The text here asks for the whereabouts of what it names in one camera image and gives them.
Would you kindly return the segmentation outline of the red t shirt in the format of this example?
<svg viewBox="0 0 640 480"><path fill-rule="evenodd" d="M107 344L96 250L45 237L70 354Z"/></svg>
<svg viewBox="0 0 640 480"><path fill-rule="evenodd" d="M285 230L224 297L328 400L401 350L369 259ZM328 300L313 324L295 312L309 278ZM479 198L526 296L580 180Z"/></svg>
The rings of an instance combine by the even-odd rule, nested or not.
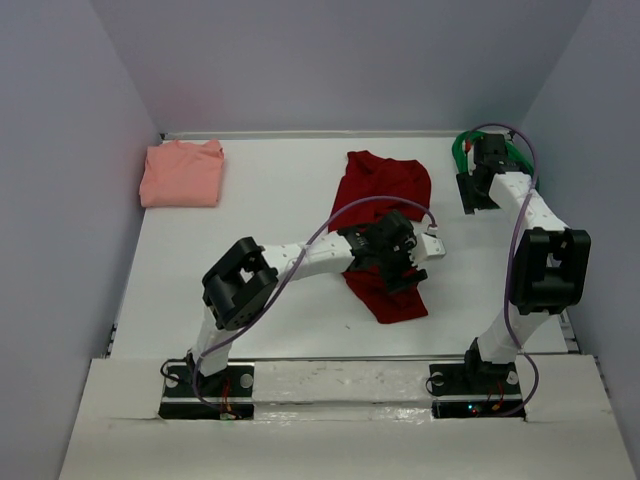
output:
<svg viewBox="0 0 640 480"><path fill-rule="evenodd" d="M416 160L378 157L371 152L351 151L340 180L332 211L365 197L379 196L379 201L360 204L329 224L330 231L357 224L374 223L392 210L413 222L420 222L430 207L431 178ZM343 275L348 288L368 308L380 324L394 324L428 314L415 286L397 293L387 292L378 269Z"/></svg>

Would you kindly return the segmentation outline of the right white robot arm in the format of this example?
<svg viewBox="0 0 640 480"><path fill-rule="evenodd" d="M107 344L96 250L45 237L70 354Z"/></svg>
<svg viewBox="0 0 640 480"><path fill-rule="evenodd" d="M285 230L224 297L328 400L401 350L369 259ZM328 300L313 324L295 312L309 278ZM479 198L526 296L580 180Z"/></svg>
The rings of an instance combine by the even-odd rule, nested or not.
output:
<svg viewBox="0 0 640 480"><path fill-rule="evenodd" d="M551 210L537 190L537 163L524 162L501 132L466 131L452 155L465 212L500 209L513 223L502 309L460 368L462 384L482 392L505 383L536 330L580 301L591 237Z"/></svg>

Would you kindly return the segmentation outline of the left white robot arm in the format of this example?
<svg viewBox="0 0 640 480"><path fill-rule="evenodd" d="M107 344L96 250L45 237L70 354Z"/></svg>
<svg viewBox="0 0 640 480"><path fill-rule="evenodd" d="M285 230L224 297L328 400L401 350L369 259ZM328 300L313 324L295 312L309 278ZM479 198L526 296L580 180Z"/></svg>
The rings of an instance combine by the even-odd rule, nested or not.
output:
<svg viewBox="0 0 640 480"><path fill-rule="evenodd" d="M374 270L385 293L404 292L427 278L418 264L438 245L397 210L374 223L325 233L310 244L238 240L202 279L204 320L188 353L187 383L201 395L215 392L238 333L260 318L286 284Z"/></svg>

